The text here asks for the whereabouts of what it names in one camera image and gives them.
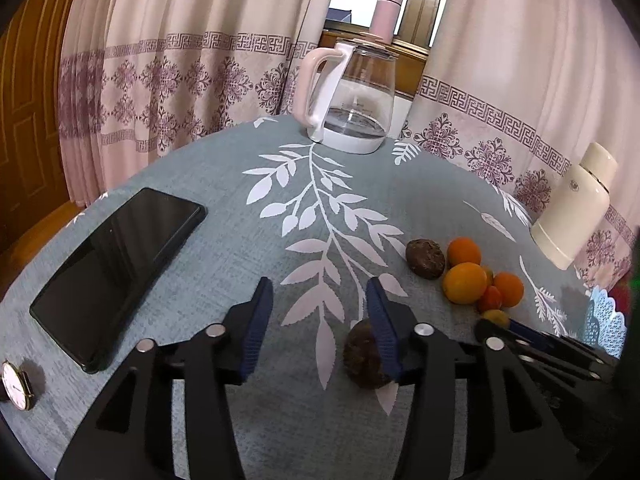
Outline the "small red-orange fruit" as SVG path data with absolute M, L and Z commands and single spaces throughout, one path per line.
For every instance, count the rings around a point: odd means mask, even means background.
M 476 308 L 480 313 L 490 310 L 500 310 L 502 308 L 502 302 L 503 298 L 500 290 L 496 286 L 490 285 L 485 289 L 483 296 L 477 300 Z

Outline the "gold wristwatch white dial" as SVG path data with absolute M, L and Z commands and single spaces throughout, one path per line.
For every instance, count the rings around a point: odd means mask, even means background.
M 30 411 L 35 405 L 35 395 L 25 372 L 9 361 L 1 364 L 1 379 L 10 402 L 20 411 Z

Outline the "dark brown passion fruit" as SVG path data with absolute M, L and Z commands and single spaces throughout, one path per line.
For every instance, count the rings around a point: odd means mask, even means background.
M 343 365 L 346 375 L 361 389 L 375 390 L 392 381 L 385 373 L 368 318 L 349 331 L 343 347 Z

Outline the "left patterned curtain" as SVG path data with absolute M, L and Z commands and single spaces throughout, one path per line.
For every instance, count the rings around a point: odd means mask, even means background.
M 286 114 L 330 0 L 74 0 L 58 86 L 70 199 L 85 207 L 209 134 Z

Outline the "small orange top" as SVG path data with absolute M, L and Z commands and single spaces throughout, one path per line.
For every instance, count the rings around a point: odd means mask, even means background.
M 447 262 L 450 268 L 461 263 L 480 264 L 482 262 L 480 246 L 469 237 L 457 237 L 447 247 Z

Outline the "small yellow fruit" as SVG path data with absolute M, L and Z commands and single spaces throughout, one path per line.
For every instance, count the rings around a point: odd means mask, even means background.
M 482 313 L 482 318 L 506 330 L 510 325 L 509 315 L 503 310 L 491 309 Z

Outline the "patterned curtain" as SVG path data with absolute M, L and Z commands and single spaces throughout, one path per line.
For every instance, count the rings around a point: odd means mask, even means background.
M 591 143 L 618 168 L 575 259 L 612 288 L 639 233 L 639 47 L 611 0 L 447 0 L 401 137 L 541 214 Z
M 70 199 L 85 207 L 209 134 L 286 114 L 330 0 L 74 0 L 58 86 Z

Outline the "small orange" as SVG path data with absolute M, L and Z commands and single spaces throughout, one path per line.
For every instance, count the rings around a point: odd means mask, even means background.
M 447 247 L 447 262 L 450 268 L 461 263 L 480 264 L 482 262 L 480 246 L 469 237 L 457 237 Z
M 524 297 L 524 284 L 515 274 L 508 272 L 496 274 L 494 286 L 501 294 L 503 309 L 516 307 Z

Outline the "large orange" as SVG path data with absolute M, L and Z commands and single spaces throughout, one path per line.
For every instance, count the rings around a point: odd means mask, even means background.
M 487 288 L 485 270 L 476 263 L 464 262 L 453 266 L 442 279 L 442 292 L 453 304 L 474 304 Z

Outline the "light blue fruit basket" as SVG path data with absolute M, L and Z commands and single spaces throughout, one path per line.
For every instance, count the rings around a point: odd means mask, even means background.
M 589 295 L 582 341 L 619 359 L 623 352 L 626 333 L 625 317 L 622 312 L 616 310 L 615 300 L 608 296 L 605 289 L 594 286 Z

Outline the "small yellow-green fruit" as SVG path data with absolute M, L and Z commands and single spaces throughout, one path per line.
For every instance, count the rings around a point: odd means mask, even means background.
M 487 286 L 491 286 L 492 284 L 494 284 L 494 272 L 492 272 L 489 266 L 483 266 L 483 270 L 486 274 Z

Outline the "cream thermos flask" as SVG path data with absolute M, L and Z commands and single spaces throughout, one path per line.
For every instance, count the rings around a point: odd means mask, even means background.
M 574 262 L 603 219 L 617 167 L 615 158 L 601 144 L 590 143 L 530 228 L 538 248 L 558 269 L 566 270 Z

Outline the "grey leaf-patterned tablecloth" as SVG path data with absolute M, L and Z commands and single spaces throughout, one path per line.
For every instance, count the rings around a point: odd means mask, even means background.
M 228 392 L 243 468 L 251 479 L 388 479 L 410 410 L 410 388 L 380 393 L 345 374 L 342 348 L 377 276 L 390 298 L 449 337 L 469 340 L 476 312 L 405 263 L 410 240 L 442 246 L 465 236 L 486 266 L 511 272 L 525 295 L 518 322 L 582 340 L 591 289 L 576 266 L 557 269 L 535 245 L 507 192 L 413 146 L 387 142 L 369 156 L 311 145 L 293 119 L 259 119 L 154 162 L 107 192 L 43 247 L 1 305 L 2 358 L 23 365 L 37 401 L 2 415 L 30 458 L 53 476 L 85 412 L 107 381 L 84 373 L 29 314 L 64 260 L 140 188 L 207 208 L 205 220 L 134 314 L 119 356 L 150 337 L 191 337 L 274 285 L 274 307 L 254 374 Z

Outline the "wooden door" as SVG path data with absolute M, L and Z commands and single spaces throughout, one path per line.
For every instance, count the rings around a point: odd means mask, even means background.
M 1 249 L 68 201 L 58 75 L 73 0 L 23 0 L 1 36 Z

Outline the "pink thermos bottle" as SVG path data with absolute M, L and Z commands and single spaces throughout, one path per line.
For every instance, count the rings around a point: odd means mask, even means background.
M 395 27 L 404 0 L 376 0 L 369 32 L 383 44 L 393 42 Z

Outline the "right patterned curtain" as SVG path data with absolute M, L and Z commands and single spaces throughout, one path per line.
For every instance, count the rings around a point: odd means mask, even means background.
M 401 137 L 541 214 L 591 143 L 618 168 L 575 259 L 612 288 L 639 233 L 639 47 L 611 0 L 447 0 Z

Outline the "wooden windowsill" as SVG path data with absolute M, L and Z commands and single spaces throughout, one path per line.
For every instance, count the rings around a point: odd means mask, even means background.
M 339 32 L 338 30 L 323 29 L 320 37 L 320 48 L 334 48 L 337 42 L 350 41 L 357 37 L 356 32 Z M 395 63 L 395 92 L 398 96 L 413 99 L 420 86 L 420 80 L 427 63 L 428 50 L 395 39 L 390 46 L 385 47 L 386 55 L 374 52 L 373 58 L 385 61 L 393 55 Z

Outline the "red cloth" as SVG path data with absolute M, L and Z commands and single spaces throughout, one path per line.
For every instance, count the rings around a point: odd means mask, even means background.
M 632 310 L 634 310 L 634 293 L 639 288 L 638 269 L 639 241 L 636 240 L 630 255 L 629 269 L 610 291 L 610 296 L 615 300 L 616 311 L 625 317 L 626 322 L 629 322 L 631 318 Z

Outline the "black smartphone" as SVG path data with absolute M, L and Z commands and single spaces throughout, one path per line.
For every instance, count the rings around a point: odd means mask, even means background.
M 206 214 L 192 200 L 142 188 L 66 258 L 30 315 L 83 372 L 104 370 L 138 304 Z

